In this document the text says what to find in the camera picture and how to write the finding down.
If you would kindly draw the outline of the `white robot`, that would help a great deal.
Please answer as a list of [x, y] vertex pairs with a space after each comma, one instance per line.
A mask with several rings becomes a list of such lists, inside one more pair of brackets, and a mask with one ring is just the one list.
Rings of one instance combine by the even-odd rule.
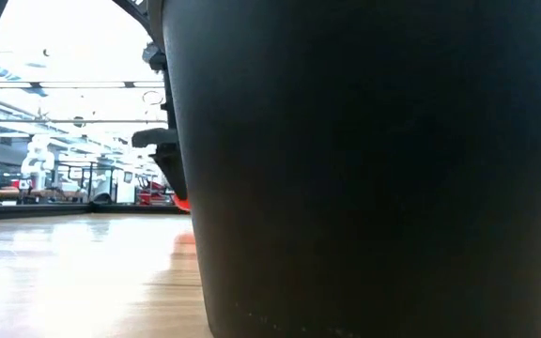
[[34, 135], [27, 144], [27, 154], [21, 164], [23, 179], [32, 180], [33, 190], [45, 188], [46, 175], [54, 169], [55, 155], [48, 148], [51, 138], [47, 135]]

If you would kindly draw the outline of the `black plant pot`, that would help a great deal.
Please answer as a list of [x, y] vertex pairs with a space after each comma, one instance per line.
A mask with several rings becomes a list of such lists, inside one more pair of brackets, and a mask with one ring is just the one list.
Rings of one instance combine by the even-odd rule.
[[541, 338], [541, 0], [164, 0], [213, 338]]

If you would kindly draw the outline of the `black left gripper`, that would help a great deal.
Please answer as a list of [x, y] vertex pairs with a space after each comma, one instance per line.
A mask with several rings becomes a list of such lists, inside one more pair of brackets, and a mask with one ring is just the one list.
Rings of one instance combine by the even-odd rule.
[[177, 130], [155, 128], [137, 131], [133, 134], [131, 143], [136, 148], [155, 146], [155, 149], [149, 150], [147, 155], [160, 167], [175, 195], [180, 200], [186, 200], [188, 190], [182, 158], [179, 155]]

